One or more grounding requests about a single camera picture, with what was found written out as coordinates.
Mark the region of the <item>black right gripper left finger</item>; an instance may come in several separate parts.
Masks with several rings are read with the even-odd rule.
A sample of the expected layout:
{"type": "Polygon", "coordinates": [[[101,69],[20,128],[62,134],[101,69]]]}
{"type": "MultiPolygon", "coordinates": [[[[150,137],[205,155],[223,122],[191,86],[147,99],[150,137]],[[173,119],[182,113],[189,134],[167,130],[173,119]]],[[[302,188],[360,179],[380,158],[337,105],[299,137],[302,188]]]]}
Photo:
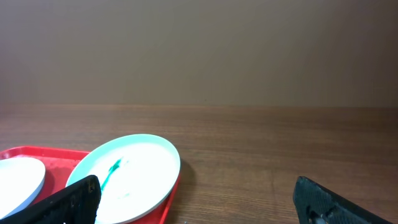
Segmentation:
{"type": "Polygon", "coordinates": [[[97,176],[89,175],[7,218],[1,224],[94,224],[101,200],[97,176]]]}

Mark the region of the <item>white plate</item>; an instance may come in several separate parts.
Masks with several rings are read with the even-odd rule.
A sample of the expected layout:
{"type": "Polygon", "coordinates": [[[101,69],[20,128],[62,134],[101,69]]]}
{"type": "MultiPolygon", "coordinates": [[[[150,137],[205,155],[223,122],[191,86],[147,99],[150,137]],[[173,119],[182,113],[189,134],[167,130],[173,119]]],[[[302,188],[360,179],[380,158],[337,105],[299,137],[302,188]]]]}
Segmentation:
{"type": "Polygon", "coordinates": [[[30,205],[45,180],[44,163],[32,157],[1,160],[1,219],[30,205]]]}

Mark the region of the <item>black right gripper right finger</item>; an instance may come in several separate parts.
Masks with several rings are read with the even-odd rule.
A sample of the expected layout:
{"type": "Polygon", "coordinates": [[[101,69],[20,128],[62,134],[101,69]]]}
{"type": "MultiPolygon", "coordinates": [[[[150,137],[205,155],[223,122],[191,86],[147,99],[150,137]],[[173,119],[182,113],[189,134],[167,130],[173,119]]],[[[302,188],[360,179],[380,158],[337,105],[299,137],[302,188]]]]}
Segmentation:
{"type": "Polygon", "coordinates": [[[296,181],[293,202],[300,224],[392,224],[305,176],[296,181]]]}

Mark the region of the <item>light blue plate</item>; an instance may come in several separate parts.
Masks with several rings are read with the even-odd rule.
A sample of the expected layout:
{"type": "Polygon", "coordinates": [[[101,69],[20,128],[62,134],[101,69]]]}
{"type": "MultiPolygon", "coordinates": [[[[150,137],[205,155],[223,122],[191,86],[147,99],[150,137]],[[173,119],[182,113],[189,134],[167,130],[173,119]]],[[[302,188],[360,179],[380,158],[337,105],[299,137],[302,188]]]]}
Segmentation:
{"type": "Polygon", "coordinates": [[[157,208],[171,193],[181,168],[176,147],[153,134],[106,142],[85,156],[66,185],[95,175],[101,199],[96,223],[129,223],[157,208]]]}

